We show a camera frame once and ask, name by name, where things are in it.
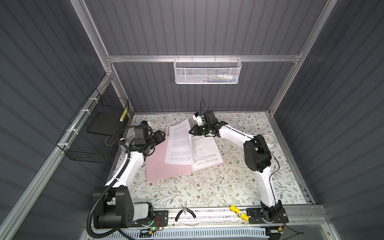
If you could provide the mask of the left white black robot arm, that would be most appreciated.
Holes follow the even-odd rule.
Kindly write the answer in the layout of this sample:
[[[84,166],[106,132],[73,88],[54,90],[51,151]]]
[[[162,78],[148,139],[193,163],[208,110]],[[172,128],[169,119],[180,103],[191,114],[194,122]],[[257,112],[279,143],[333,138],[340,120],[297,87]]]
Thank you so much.
[[[153,131],[147,121],[136,126],[122,128],[133,129],[134,138],[128,142],[119,139],[118,145],[125,152],[123,163],[106,183],[105,188],[94,193],[95,204],[87,219],[88,225],[96,229],[123,229],[134,223],[153,221],[154,211],[150,203],[134,203],[129,187],[146,158],[152,155],[157,145],[165,141],[165,132]]]

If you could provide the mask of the printed paper sheet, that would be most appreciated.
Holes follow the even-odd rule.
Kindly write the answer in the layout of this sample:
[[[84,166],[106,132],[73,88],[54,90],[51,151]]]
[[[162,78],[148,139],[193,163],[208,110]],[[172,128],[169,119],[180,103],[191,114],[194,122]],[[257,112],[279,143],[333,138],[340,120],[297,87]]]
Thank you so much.
[[[192,137],[194,163],[193,171],[198,171],[224,163],[223,157],[213,137]]]
[[[170,126],[169,140],[165,162],[169,165],[191,165],[193,160],[192,135],[189,134],[190,123],[185,119]]]

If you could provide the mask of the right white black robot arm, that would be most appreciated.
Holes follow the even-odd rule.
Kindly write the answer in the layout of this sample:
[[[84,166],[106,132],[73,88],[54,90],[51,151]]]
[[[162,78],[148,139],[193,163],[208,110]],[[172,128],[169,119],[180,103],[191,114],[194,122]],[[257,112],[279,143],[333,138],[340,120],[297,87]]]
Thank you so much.
[[[271,160],[274,157],[262,135],[241,132],[224,121],[219,121],[213,111],[196,112],[196,124],[190,129],[193,136],[227,139],[244,150],[247,167],[255,173],[261,194],[261,214],[266,223],[287,223],[286,211],[272,181]]]

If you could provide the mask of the pink file folder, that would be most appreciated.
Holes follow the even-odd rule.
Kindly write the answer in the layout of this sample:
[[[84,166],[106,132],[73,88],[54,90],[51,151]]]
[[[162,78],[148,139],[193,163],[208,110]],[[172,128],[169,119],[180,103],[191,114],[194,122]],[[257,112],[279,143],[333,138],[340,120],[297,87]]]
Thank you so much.
[[[165,142],[156,147],[155,153],[146,159],[146,174],[148,183],[197,172],[193,171],[192,165],[166,164],[165,158],[168,140],[169,138],[166,138]]]

